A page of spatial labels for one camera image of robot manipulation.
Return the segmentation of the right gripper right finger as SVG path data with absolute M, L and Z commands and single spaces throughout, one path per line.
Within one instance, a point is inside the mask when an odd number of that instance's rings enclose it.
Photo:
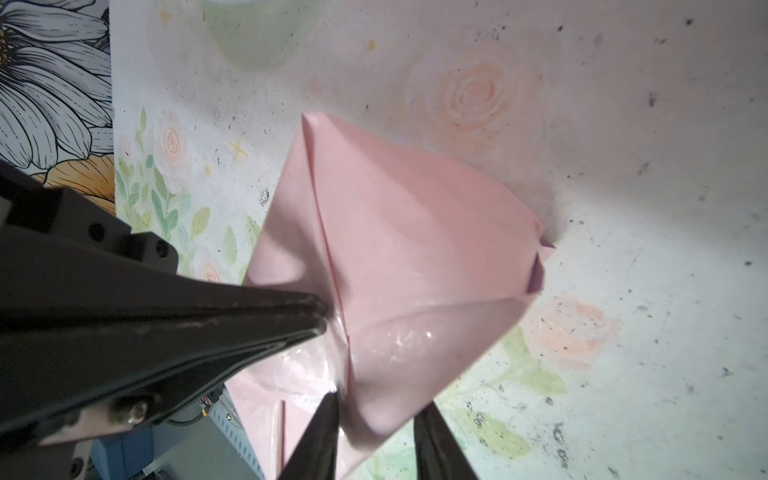
M 414 417 L 418 480 L 477 480 L 478 477 L 434 403 Z

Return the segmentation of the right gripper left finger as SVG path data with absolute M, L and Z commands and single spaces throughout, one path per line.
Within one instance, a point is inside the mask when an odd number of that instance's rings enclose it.
M 301 436 L 279 480 L 333 480 L 340 427 L 337 392 L 327 393 Z

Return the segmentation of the purple wrapping paper sheet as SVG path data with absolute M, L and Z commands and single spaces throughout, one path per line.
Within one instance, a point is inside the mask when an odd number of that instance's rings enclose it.
M 524 315 L 552 252 L 504 184 L 446 156 L 306 113 L 244 283 L 317 295 L 320 337 L 229 380 L 275 479 L 329 392 L 344 478 Z

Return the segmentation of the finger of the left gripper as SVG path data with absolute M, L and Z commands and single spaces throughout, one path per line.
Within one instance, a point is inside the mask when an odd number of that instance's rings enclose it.
M 306 292 L 197 281 L 174 247 L 1 167 L 1 450 L 159 423 L 325 332 Z

